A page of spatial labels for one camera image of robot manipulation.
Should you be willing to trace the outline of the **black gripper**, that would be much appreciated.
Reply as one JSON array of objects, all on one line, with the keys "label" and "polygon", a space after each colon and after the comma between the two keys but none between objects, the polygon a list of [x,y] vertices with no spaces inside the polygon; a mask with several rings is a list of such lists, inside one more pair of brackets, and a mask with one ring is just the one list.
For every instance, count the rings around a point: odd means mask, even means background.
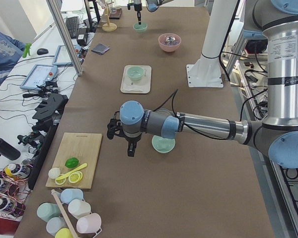
[{"label": "black gripper", "polygon": [[137,11],[138,24],[141,25],[141,11],[142,11],[142,1],[141,0],[130,0],[127,4],[127,9],[130,10],[131,7],[134,7],[134,11]]},{"label": "black gripper", "polygon": [[135,156],[135,151],[137,147],[137,142],[141,140],[142,134],[136,137],[129,137],[123,131],[123,126],[120,119],[116,119],[119,111],[114,113],[113,118],[110,119],[110,122],[107,125],[107,138],[112,140],[114,136],[125,138],[128,141],[127,155],[129,157]]}]

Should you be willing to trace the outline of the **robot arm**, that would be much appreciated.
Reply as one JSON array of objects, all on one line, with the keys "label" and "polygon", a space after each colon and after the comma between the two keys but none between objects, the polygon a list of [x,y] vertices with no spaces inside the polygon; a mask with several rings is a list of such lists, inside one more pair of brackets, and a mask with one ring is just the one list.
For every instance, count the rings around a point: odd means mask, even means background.
[{"label": "robot arm", "polygon": [[[171,2],[172,0],[146,0],[147,10],[149,12],[155,12],[161,5]],[[134,11],[137,12],[138,24],[141,25],[141,11],[142,11],[142,1],[141,0],[132,0],[127,4],[127,9],[130,10],[131,6],[134,7]]]},{"label": "robot arm", "polygon": [[134,156],[144,133],[174,139],[185,131],[215,140],[235,140],[256,148],[273,162],[298,168],[298,0],[249,0],[244,30],[268,40],[268,113],[262,121],[210,118],[145,110],[127,101],[107,126],[107,137],[125,138]]}]

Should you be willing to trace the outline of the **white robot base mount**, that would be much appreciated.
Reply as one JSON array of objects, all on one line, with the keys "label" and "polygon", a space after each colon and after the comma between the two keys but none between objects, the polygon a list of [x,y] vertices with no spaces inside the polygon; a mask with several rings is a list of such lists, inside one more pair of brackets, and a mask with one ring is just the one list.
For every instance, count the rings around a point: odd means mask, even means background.
[{"label": "white robot base mount", "polygon": [[234,21],[238,0],[216,0],[213,4],[200,58],[195,64],[188,64],[188,86],[222,88],[220,56],[227,34]]}]

